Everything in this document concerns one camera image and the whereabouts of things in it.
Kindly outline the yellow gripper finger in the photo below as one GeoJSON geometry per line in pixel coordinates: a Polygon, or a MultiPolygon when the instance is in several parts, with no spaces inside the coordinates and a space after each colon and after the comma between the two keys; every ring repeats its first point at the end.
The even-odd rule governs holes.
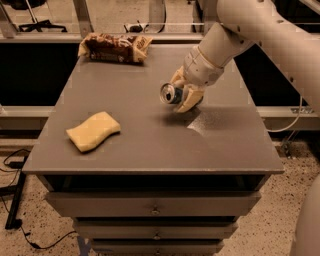
{"type": "Polygon", "coordinates": [[[183,88],[186,84],[186,79],[184,77],[184,67],[181,66],[175,71],[172,78],[170,79],[170,84],[177,88],[183,88]]]}
{"type": "Polygon", "coordinates": [[[203,98],[205,89],[193,84],[177,85],[182,90],[182,98],[174,111],[176,113],[185,113],[195,107],[203,98]]]}

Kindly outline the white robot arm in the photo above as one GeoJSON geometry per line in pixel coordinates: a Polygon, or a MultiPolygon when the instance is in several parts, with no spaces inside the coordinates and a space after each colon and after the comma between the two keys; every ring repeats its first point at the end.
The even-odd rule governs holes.
{"type": "MultiPolygon", "coordinates": [[[[182,90],[176,111],[203,97],[228,62],[258,45],[304,100],[320,113],[320,43],[283,18],[271,0],[214,0],[217,21],[170,80],[182,90]]],[[[320,256],[320,176],[301,205],[288,256],[320,256]]]]}

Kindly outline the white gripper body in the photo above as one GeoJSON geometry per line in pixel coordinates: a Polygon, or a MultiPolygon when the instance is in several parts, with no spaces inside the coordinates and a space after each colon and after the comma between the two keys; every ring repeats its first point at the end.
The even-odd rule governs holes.
{"type": "Polygon", "coordinates": [[[194,46],[183,61],[183,77],[188,84],[198,87],[213,85],[224,71],[225,60],[215,51],[194,46]]]}

